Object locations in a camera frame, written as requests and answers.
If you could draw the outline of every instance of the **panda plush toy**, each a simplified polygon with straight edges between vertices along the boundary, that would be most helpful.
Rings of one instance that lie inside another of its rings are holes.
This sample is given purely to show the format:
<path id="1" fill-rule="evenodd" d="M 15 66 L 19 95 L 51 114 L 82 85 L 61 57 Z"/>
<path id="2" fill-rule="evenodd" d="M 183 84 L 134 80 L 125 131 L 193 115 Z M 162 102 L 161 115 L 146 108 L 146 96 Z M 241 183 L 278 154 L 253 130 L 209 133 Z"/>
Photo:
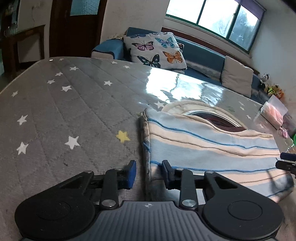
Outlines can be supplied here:
<path id="1" fill-rule="evenodd" d="M 265 84 L 263 82 L 266 82 L 267 80 L 269 80 L 269 74 L 263 74 L 261 77 L 260 77 L 260 84 L 259 84 L 259 88 L 260 89 L 265 89 Z"/>

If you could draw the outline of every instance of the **star-patterned tablecloth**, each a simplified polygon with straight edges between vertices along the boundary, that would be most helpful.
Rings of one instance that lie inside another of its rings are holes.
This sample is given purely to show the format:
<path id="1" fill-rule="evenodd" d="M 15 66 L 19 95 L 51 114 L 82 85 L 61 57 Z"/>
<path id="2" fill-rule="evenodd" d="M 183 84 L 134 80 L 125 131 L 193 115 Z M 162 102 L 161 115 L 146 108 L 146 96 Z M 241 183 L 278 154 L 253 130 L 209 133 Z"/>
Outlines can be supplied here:
<path id="1" fill-rule="evenodd" d="M 84 170 L 103 174 L 136 160 L 134 187 L 120 191 L 120 200 L 143 201 L 138 114 L 181 99 L 218 106 L 251 129 L 268 130 L 268 123 L 254 121 L 260 104 L 171 71 L 58 57 L 23 72 L 0 94 L 0 240 L 20 239 L 14 211 L 24 199 Z M 275 139 L 282 149 L 290 145 Z"/>

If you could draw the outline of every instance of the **blue butterfly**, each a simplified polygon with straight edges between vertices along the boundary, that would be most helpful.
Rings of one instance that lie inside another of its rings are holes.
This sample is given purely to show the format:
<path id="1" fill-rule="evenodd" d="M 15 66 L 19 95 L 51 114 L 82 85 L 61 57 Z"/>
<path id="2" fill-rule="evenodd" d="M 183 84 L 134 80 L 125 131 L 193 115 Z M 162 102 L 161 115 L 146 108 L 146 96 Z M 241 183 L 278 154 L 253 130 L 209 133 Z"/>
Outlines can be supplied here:
<path id="1" fill-rule="evenodd" d="M 154 57 L 152 58 L 152 60 L 148 60 L 143 56 L 137 56 L 138 59 L 147 66 L 154 66 L 156 68 L 160 68 L 160 64 L 159 64 L 159 54 L 154 55 Z"/>
<path id="2" fill-rule="evenodd" d="M 172 39 L 172 37 L 169 37 L 168 39 L 167 39 L 167 41 L 164 41 L 164 40 L 162 40 L 162 39 L 160 39 L 160 38 L 155 38 L 160 44 L 161 44 L 161 46 L 163 46 L 164 48 L 167 48 L 168 47 L 168 45 L 171 47 L 171 48 L 174 48 L 175 47 L 175 45 L 173 44 L 173 39 Z"/>
<path id="3" fill-rule="evenodd" d="M 131 35 L 129 36 L 130 38 L 134 39 L 134 38 L 140 38 L 140 37 L 146 37 L 146 34 L 135 34 L 135 35 Z"/>

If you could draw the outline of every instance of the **brown wooden door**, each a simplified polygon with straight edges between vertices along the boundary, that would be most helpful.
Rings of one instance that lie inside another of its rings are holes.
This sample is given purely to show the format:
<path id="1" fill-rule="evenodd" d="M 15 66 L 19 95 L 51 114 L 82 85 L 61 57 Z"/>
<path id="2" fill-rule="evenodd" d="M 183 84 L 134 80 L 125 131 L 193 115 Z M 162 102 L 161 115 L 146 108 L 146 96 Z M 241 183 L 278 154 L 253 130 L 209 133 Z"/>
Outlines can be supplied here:
<path id="1" fill-rule="evenodd" d="M 53 0 L 49 54 L 90 57 L 99 44 L 107 0 Z"/>

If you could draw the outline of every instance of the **wall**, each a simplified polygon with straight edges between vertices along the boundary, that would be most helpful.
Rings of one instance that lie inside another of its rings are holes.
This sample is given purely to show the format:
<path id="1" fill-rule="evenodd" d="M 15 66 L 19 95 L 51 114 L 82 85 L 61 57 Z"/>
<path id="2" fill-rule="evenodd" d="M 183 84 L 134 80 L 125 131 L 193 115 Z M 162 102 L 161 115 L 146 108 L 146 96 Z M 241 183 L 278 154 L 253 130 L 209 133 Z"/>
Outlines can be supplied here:
<path id="1" fill-rule="evenodd" d="M 251 58 L 248 54 L 242 52 L 237 47 L 231 45 L 227 41 L 224 41 L 223 39 L 219 38 L 218 36 L 215 36 L 214 34 L 211 34 L 207 31 L 202 30 L 201 28 L 195 27 L 193 25 L 184 23 L 182 21 L 168 18 L 166 17 L 163 22 L 163 26 L 167 28 L 171 28 L 189 35 L 192 35 L 196 38 L 202 39 L 208 43 L 211 43 L 231 54 L 238 57 L 239 59 L 245 61 L 247 64 L 251 65 Z"/>
<path id="2" fill-rule="evenodd" d="M 45 24 L 44 55 L 49 57 L 49 24 L 52 0 L 21 0 L 18 15 L 18 31 Z M 19 62 L 40 60 L 39 36 L 33 35 L 18 42 Z"/>
<path id="3" fill-rule="evenodd" d="M 161 31 L 169 0 L 108 0 L 101 42 L 128 27 Z"/>
<path id="4" fill-rule="evenodd" d="M 296 13 L 279 0 L 261 0 L 268 10 L 251 51 L 252 65 L 285 90 L 281 99 L 296 118 Z"/>

